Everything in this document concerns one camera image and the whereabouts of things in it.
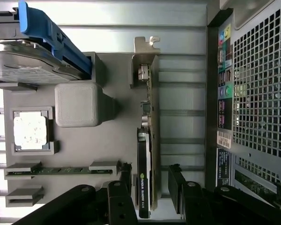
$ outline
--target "blue plastic handle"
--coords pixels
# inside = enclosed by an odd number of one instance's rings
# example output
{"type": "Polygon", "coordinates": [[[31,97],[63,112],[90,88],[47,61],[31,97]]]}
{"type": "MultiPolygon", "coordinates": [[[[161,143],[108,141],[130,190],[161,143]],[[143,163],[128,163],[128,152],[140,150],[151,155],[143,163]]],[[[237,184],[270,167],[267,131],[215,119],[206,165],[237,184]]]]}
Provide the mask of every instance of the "blue plastic handle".
{"type": "Polygon", "coordinates": [[[67,58],[91,79],[92,62],[65,35],[64,32],[42,10],[28,7],[19,1],[20,32],[31,38],[42,38],[52,47],[52,55],[63,60],[67,58]]]}

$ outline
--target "perforated metal panel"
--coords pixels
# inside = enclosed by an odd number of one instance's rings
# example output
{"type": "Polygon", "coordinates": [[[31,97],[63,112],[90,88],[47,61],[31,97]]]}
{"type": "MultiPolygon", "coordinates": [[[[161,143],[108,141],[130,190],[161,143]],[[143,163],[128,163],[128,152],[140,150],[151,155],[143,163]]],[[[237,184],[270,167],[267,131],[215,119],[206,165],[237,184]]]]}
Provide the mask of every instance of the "perforated metal panel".
{"type": "Polygon", "coordinates": [[[233,142],[281,158],[281,8],[233,50],[233,142]]]}
{"type": "Polygon", "coordinates": [[[266,179],[272,183],[280,182],[278,174],[271,172],[271,171],[267,170],[266,168],[261,167],[255,163],[252,163],[248,160],[237,157],[236,164],[240,165],[241,167],[251,171],[252,173],[258,175],[259,177],[266,179]]]}

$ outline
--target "audio port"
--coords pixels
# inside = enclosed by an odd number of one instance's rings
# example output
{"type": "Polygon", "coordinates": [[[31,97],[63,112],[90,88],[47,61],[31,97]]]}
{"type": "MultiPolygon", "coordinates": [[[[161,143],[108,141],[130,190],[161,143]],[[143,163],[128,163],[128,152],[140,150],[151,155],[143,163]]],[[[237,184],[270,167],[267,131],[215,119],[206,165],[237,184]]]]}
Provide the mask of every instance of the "audio port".
{"type": "Polygon", "coordinates": [[[230,93],[231,93],[230,87],[227,86],[227,87],[226,87],[226,96],[229,96],[230,93]]]}
{"type": "Polygon", "coordinates": [[[220,96],[223,96],[223,95],[224,95],[224,89],[221,88],[221,89],[220,89],[220,96]]]}
{"type": "Polygon", "coordinates": [[[227,81],[230,81],[231,80],[231,71],[230,70],[228,71],[228,76],[227,77],[228,77],[227,81]]]}

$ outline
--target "barcode label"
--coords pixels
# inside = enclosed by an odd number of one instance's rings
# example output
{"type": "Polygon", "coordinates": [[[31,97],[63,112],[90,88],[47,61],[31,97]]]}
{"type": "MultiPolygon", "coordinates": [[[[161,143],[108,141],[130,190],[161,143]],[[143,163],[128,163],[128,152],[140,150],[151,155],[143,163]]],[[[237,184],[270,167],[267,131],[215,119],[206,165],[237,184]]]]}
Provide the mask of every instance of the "barcode label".
{"type": "Polygon", "coordinates": [[[216,142],[218,145],[231,149],[232,136],[226,132],[217,131],[216,142]]]}

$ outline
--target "screw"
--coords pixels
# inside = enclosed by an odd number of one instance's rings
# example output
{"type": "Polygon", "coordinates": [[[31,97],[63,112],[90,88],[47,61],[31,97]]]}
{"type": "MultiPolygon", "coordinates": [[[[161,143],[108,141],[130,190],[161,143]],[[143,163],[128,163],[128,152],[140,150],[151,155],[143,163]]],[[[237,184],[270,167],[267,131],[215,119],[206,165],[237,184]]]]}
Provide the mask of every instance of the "screw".
{"type": "Polygon", "coordinates": [[[146,140],[146,134],[143,132],[138,133],[139,141],[145,141],[146,140]]]}
{"type": "Polygon", "coordinates": [[[226,191],[230,191],[230,190],[229,190],[229,188],[227,188],[227,187],[221,187],[221,191],[226,192],[226,191]]]}
{"type": "Polygon", "coordinates": [[[33,48],[34,48],[34,49],[38,49],[38,44],[35,44],[35,43],[34,43],[34,44],[33,44],[33,48]]]}
{"type": "Polygon", "coordinates": [[[190,187],[196,186],[196,184],[194,182],[189,182],[189,183],[187,183],[187,185],[190,186],[190,187]]]}
{"type": "Polygon", "coordinates": [[[81,191],[88,191],[89,188],[88,187],[84,187],[83,189],[81,189],[81,191]]]}

